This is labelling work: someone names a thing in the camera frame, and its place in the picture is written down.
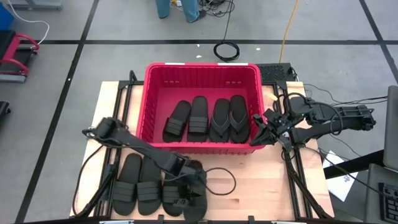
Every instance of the white paper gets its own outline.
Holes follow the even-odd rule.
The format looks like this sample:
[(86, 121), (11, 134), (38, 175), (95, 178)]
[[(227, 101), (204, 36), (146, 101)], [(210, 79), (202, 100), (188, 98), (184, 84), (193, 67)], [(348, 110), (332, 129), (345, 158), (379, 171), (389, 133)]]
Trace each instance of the white paper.
[[(332, 151), (329, 151), (329, 154), (326, 156), (326, 158), (334, 164), (344, 162), (342, 158), (336, 156), (336, 154)], [(327, 160), (323, 161), (323, 168), (330, 167), (330, 162)], [(356, 178), (358, 172), (352, 173), (351, 175)], [(341, 177), (335, 177), (326, 181), (328, 183), (330, 193), (344, 202), (355, 180), (348, 175), (343, 175)]]

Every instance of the black slide sandal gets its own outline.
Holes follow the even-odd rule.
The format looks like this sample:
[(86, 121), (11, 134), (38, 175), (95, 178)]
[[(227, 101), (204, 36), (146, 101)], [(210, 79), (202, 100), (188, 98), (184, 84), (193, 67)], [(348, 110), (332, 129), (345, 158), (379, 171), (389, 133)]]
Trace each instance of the black slide sandal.
[(183, 209), (184, 219), (188, 222), (196, 223), (201, 220), (207, 212), (207, 173), (203, 170), (203, 166), (199, 161), (192, 160), (188, 166), (197, 170), (199, 178), (202, 180), (202, 183), (188, 187), (190, 198), (188, 206)]
[(142, 159), (138, 154), (129, 154), (124, 161), (119, 179), (113, 188), (113, 209), (119, 215), (130, 215), (136, 206), (136, 184), (139, 180)]
[(197, 96), (192, 101), (191, 116), (188, 123), (188, 142), (205, 142), (208, 132), (207, 99)]
[(229, 101), (218, 99), (210, 121), (209, 137), (212, 142), (228, 142)]
[(173, 113), (166, 120), (163, 130), (164, 142), (180, 142), (184, 134), (185, 125), (191, 112), (191, 104), (185, 100), (179, 101)]
[[(164, 179), (172, 179), (171, 175), (165, 174)], [(182, 207), (176, 206), (176, 203), (181, 198), (179, 188), (180, 184), (177, 180), (163, 182), (163, 197), (162, 205), (164, 211), (173, 217), (178, 217), (182, 214)]]
[(142, 160), (141, 175), (137, 184), (138, 212), (141, 215), (150, 215), (161, 204), (160, 188), (162, 176), (159, 167), (152, 159), (144, 156)]
[(233, 143), (245, 143), (250, 136), (250, 126), (248, 118), (248, 109), (243, 96), (232, 96), (231, 114), (229, 115), (231, 123), (230, 138)]

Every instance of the gray floor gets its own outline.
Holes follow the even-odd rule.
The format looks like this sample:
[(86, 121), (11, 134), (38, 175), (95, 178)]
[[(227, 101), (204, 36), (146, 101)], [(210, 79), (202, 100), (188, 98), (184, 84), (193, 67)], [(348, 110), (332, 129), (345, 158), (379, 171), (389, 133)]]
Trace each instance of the gray floor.
[[(48, 40), (79, 40), (93, 0), (65, 0), (62, 11), (21, 11), (26, 19), (45, 20)], [(367, 0), (369, 10), (386, 40), (398, 40), (394, 0)], [(280, 40), (294, 5), (293, 0), (235, 1), (229, 39)], [(172, 9), (158, 19), (154, 1), (100, 0), (88, 40), (221, 39), (226, 17), (206, 17), (188, 24), (183, 13)], [(39, 39), (43, 24), (15, 22), (13, 28)], [(292, 23), (290, 40), (376, 40), (357, 0), (303, 0)], [(0, 223), (14, 222), (42, 148), (76, 45), (43, 45), (25, 84), (0, 83), (0, 100), (10, 102), (13, 113), (0, 131)], [(240, 44), (237, 62), (275, 63), (280, 45)], [(390, 45), (398, 60), (398, 46)], [(230, 49), (220, 51), (231, 54)], [(397, 82), (378, 45), (286, 45), (284, 61), (291, 62), (299, 78), (331, 91), (337, 100), (384, 96)], [(86, 141), (80, 134), (91, 124), (102, 81), (128, 78), (134, 70), (143, 80), (152, 62), (219, 62), (213, 45), (85, 45), (63, 111), (34, 192), (25, 221), (66, 218), (70, 212), (77, 174)], [(332, 103), (313, 88), (312, 97)], [(364, 155), (383, 148), (386, 104), (375, 108), (376, 127), (369, 132), (345, 131), (339, 138)], [(325, 136), (324, 150), (355, 158), (342, 143)], [(359, 174), (366, 180), (366, 173)], [(332, 198), (336, 216), (363, 217), (365, 188), (355, 183), (346, 202)]]

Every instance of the yellow cable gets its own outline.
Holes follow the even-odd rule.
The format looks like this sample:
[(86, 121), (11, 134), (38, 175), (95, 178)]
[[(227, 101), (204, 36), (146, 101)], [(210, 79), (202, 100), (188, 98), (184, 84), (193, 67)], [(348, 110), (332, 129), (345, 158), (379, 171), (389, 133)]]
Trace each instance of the yellow cable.
[(287, 31), (288, 31), (289, 28), (290, 28), (290, 25), (291, 25), (291, 23), (292, 23), (294, 14), (296, 13), (296, 8), (297, 8), (297, 5), (298, 5), (298, 4), (299, 4), (299, 0), (296, 0), (296, 3), (294, 4), (294, 8), (293, 8), (292, 15), (290, 16), (289, 23), (287, 24), (287, 27), (286, 27), (286, 30), (285, 30), (284, 39), (283, 39), (283, 41), (282, 41), (282, 48), (280, 49), (280, 55), (279, 55), (279, 63), (281, 63), (281, 61), (282, 61), (282, 56), (283, 56), (283, 54), (284, 54), (284, 49), (285, 49), (285, 41), (286, 41)]

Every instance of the wooden table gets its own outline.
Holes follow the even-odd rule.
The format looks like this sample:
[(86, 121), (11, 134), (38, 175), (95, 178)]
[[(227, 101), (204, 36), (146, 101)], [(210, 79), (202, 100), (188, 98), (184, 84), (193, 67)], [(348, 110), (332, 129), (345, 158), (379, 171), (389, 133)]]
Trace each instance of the wooden table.
[[(93, 126), (96, 126), (101, 118), (110, 117), (113, 114), (114, 102), (118, 90), (119, 82), (103, 82), (99, 93), (98, 102), (93, 118)], [(303, 83), (288, 82), (288, 92), (298, 92), (305, 94)], [(262, 87), (264, 96), (264, 109), (272, 108), (272, 100), (267, 96), (273, 93), (271, 86)], [(141, 105), (142, 86), (133, 86), (132, 96), (129, 107), (127, 125), (132, 134), (136, 132), (136, 126)], [(126, 90), (121, 100), (119, 119), (123, 111)], [(306, 122), (299, 124), (300, 127), (308, 127)], [(86, 147), (85, 158), (95, 151), (100, 145), (89, 140)], [(317, 149), (316, 140), (312, 139), (307, 144), (308, 147)], [(78, 195), (76, 197), (76, 210), (79, 212), (91, 199), (98, 189), (101, 171), (104, 162), (105, 148), (95, 155), (86, 165), (80, 180)], [(224, 167), (229, 169), (236, 177), (236, 190), (227, 196), (215, 196), (207, 193), (208, 211), (205, 219), (207, 220), (247, 220), (249, 215), (253, 215), (256, 220), (294, 220), (294, 213), (287, 180), (285, 162), (281, 159), (281, 145), (266, 146), (253, 154), (246, 156), (235, 155), (196, 155), (190, 154), (192, 159), (197, 159), (203, 163), (205, 169), (212, 167)], [(132, 149), (123, 149), (121, 164)], [(320, 156), (308, 149), (301, 149), (302, 163), (307, 181), (307, 187), (317, 202), (325, 211), (333, 215), (333, 209), (329, 197), (325, 175), (322, 169)], [(233, 181), (229, 174), (222, 170), (215, 170), (208, 173), (208, 186), (215, 192), (227, 192), (233, 186)], [(302, 202), (302, 194), (297, 189), (297, 197), (300, 202), (300, 214), (305, 216), (305, 209)], [(135, 220), (157, 220), (158, 215), (165, 215), (165, 220), (183, 220), (183, 216), (171, 217), (167, 215), (163, 208), (152, 215), (143, 216), (138, 213), (137, 205), (134, 211), (128, 216), (120, 216), (112, 212), (112, 219), (135, 219)]]

